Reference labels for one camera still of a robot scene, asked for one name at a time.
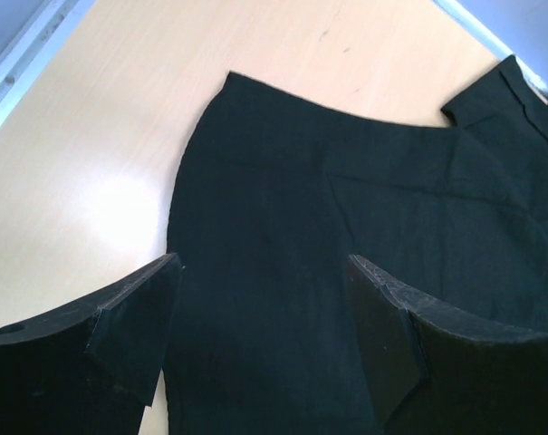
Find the black long sleeve shirt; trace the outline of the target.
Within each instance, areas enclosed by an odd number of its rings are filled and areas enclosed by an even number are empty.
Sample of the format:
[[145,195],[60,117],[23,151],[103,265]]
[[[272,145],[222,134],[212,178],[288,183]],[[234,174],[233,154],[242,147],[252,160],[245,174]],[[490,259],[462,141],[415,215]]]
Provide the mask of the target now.
[[446,128],[328,109],[231,72],[180,162],[184,269],[163,372],[173,434],[384,434],[348,259],[548,333],[548,101],[514,57]]

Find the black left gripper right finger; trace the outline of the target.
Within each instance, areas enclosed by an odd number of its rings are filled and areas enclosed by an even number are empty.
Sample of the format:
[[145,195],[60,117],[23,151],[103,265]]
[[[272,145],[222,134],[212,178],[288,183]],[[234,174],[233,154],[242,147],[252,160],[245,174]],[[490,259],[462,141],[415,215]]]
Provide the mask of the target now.
[[347,296],[384,434],[548,434],[548,333],[458,309],[348,259]]

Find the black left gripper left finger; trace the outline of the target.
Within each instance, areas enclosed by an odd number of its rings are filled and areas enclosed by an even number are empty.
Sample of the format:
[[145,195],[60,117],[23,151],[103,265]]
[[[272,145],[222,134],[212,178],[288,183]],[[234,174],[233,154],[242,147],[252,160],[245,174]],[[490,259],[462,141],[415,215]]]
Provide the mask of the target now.
[[168,347],[181,264],[0,328],[0,434],[136,434]]

